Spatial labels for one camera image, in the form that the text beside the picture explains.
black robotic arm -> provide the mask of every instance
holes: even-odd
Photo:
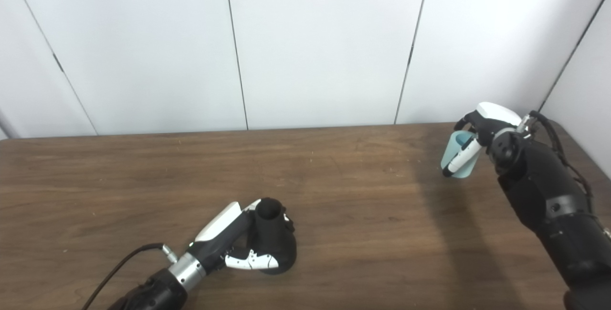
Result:
[[[537,235],[566,282],[565,307],[611,309],[611,235],[594,214],[590,187],[567,162],[548,119],[533,111],[519,123],[493,123],[500,128],[497,132],[489,131],[492,123],[485,121],[468,123],[478,136],[493,136],[482,146],[519,220]],[[552,147],[533,139],[537,121],[548,132]],[[465,124],[462,119],[456,128]]]

wooden table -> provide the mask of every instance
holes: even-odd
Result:
[[[129,251],[177,253],[231,201],[279,199],[297,263],[225,269],[186,309],[562,309],[565,286],[518,222],[486,156],[464,180],[439,161],[451,124],[0,142],[0,308],[80,309]],[[611,183],[563,130],[611,225]],[[143,253],[92,305],[167,266]]]

white wall panel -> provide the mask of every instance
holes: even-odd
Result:
[[[28,0],[100,134],[245,129],[227,0]]]
[[[0,125],[16,138],[95,134],[23,0],[0,0]]]
[[[421,0],[231,0],[251,128],[393,123]]]
[[[611,177],[611,0],[598,11],[543,114],[561,124]]]
[[[398,123],[543,103],[600,0],[425,0]]]

cup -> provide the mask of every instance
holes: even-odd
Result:
[[[441,158],[441,169],[448,165],[448,163],[456,156],[456,153],[460,151],[461,147],[469,140],[469,138],[475,136],[475,133],[469,131],[455,131],[450,136],[450,141],[448,142],[447,147],[445,148],[445,152],[443,153],[443,157]],[[471,175],[471,171],[473,167],[475,167],[475,162],[477,162],[477,158],[480,156],[480,153],[477,153],[473,156],[464,166],[452,175],[457,179],[464,179],[465,177]]]

cable connector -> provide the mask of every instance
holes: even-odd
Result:
[[[168,245],[163,245],[163,247],[161,247],[161,251],[166,254],[166,257],[168,258],[168,261],[171,264],[175,264],[179,258],[176,256],[176,254],[172,251],[172,249],[170,249],[170,247],[168,247]]]

